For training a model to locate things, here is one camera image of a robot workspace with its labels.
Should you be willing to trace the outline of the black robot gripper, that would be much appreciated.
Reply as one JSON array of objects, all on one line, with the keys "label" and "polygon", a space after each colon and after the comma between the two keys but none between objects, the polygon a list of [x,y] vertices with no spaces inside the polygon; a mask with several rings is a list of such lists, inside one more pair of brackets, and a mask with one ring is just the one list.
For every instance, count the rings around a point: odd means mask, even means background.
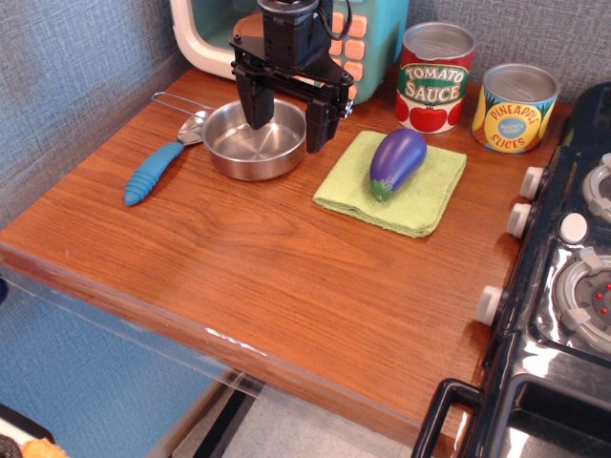
[{"label": "black robot gripper", "polygon": [[260,11],[239,20],[229,44],[248,125],[261,129],[274,115],[274,94],[288,94],[307,102],[306,150],[319,153],[352,108],[354,78],[329,55],[348,29],[334,28],[331,11]]}]

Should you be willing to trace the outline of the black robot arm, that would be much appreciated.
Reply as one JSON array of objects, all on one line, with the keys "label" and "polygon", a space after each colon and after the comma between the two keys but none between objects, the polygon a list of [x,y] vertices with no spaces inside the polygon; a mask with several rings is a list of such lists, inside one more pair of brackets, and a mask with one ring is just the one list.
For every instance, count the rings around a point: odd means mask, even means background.
[{"label": "black robot arm", "polygon": [[255,130],[274,115],[275,94],[306,103],[306,150],[319,152],[335,137],[339,121],[352,112],[353,76],[334,62],[331,42],[348,33],[350,22],[332,31],[331,1],[260,1],[263,35],[235,33],[233,74],[245,119]]}]

